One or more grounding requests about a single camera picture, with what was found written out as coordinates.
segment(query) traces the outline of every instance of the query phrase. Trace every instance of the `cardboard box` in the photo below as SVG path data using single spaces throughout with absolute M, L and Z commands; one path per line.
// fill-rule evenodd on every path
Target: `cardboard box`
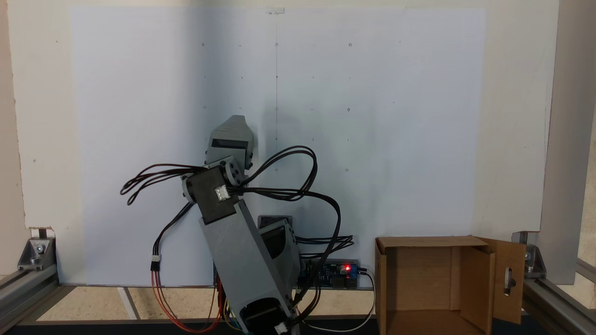
M 379 237 L 381 335 L 490 334 L 492 318 L 520 323 L 526 246 L 457 237 Z

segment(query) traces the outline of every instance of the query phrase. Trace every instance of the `bolt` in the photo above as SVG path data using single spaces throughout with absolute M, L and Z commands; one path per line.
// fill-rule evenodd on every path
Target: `bolt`
M 35 244 L 35 252 L 36 253 L 44 253 L 45 245 L 43 243 Z

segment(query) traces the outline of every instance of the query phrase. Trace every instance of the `cable connector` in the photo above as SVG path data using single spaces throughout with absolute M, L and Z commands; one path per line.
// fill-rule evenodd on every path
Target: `cable connector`
M 218 195 L 219 201 L 228 200 L 230 198 L 228 188 L 225 185 L 215 188 L 215 194 Z
M 161 255 L 151 255 L 151 271 L 159 272 L 161 262 L 162 262 Z
M 282 322 L 275 326 L 275 331 L 277 332 L 277 335 L 282 335 L 283 333 L 288 332 L 288 327 L 286 327 L 285 323 Z

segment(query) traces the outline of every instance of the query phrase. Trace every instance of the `white backdrop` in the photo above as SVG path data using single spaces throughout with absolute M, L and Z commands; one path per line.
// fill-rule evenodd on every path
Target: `white backdrop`
M 356 244 L 333 257 L 373 265 L 379 235 L 471 233 L 484 10 L 92 8 L 72 10 L 87 281 L 148 285 L 161 228 L 184 204 L 178 181 L 118 195 L 142 168 L 200 165 L 212 129 L 247 117 L 262 161 L 291 145 L 319 157 L 313 190 L 342 209 Z M 309 159 L 260 185 L 297 187 Z M 247 199 L 330 236 L 320 200 Z M 209 285 L 194 209 L 163 242 L 163 280 Z
M 184 200 L 172 181 L 126 207 L 120 186 L 155 162 L 201 163 L 208 131 L 234 113 L 257 135 L 257 165 L 315 149 L 313 190 L 356 235 L 337 257 L 370 266 L 378 235 L 539 230 L 557 0 L 229 4 L 10 1 L 26 225 L 54 230 L 62 283 L 147 285 L 150 245 Z M 309 166 L 275 168 L 259 183 L 295 185 Z M 316 201 L 247 202 L 295 215 L 302 235 L 333 229 Z M 197 217 L 164 241 L 168 285 L 210 275 Z

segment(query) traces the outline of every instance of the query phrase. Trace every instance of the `robotic arm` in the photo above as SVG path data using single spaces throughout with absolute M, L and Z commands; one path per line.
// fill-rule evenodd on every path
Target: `robotic arm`
M 239 187 L 252 167 L 254 135 L 244 116 L 234 115 L 209 139 L 206 171 L 182 177 L 184 195 L 197 203 L 200 225 L 231 309 L 245 333 L 298 334 L 285 326 L 297 317 L 291 299 L 300 273 L 299 251 L 286 217 L 257 228 Z

